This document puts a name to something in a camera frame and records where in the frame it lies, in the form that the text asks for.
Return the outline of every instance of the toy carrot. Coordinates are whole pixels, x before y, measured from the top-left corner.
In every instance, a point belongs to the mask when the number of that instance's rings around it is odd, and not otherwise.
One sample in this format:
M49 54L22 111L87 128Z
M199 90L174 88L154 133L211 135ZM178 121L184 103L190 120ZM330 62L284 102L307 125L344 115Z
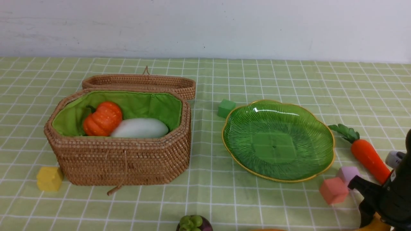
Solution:
M360 134L352 128L348 128L342 124L329 125L328 127L351 143L351 153L355 158L370 171L380 184L384 184L391 171L381 160L374 147L368 141L360 139Z

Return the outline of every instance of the green checkered tablecloth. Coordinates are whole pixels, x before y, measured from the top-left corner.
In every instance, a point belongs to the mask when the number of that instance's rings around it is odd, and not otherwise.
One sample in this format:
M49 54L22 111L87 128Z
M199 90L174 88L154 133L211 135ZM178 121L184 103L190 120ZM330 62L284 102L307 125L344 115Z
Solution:
M192 105L189 170L169 185L75 186L41 192L36 174L57 161L43 134L56 104L103 73L183 76L197 82ZM405 149L411 128L411 64L225 59L0 58L0 230L172 231L181 216L199 214L216 231L270 228L332 231L359 226L362 197L328 206L324 178L357 166L349 144L336 137L337 159L325 174L296 184L257 178L235 164L221 141L223 99L299 104L327 124L342 122L369 140L382 158Z

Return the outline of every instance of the carrot leaves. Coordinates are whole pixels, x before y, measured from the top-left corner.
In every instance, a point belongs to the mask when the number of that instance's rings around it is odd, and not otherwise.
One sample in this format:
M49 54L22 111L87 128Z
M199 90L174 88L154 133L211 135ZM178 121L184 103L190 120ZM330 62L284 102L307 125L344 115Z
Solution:
M360 134L358 132L354 131L353 128L349 128L343 124L329 125L328 128L339 133L343 139L350 143L354 143L354 141L360 139Z

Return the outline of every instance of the woven rattan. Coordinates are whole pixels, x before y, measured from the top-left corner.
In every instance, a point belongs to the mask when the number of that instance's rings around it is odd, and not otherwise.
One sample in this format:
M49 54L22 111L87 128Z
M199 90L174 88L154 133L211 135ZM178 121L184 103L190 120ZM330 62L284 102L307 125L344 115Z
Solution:
M52 126L52 121L57 114L70 102L95 90L169 93L182 102L180 126L159 139L60 135ZM116 185L107 193L110 195L122 185L170 183L187 169L191 151L191 107L181 95L170 89L155 90L121 86L87 88L59 102L44 126L44 133L64 175L71 183Z
M83 89L110 88L118 86L128 89L173 89L177 94L187 100L194 99L196 96L196 82L194 80L183 77L150 75L147 66L145 67L143 74L95 75L82 82Z

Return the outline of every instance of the pink foam block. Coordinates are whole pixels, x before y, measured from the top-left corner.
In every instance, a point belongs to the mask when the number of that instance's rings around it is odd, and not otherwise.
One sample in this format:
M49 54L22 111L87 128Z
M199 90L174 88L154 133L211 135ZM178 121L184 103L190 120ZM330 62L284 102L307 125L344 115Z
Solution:
M327 204L337 204L344 202L348 195L348 188L339 177L334 177L323 181L320 193Z
M354 178L354 176L361 176L360 172L358 171L357 167L354 166L344 166L338 170L337 177L339 177L345 184L348 186L350 181Z

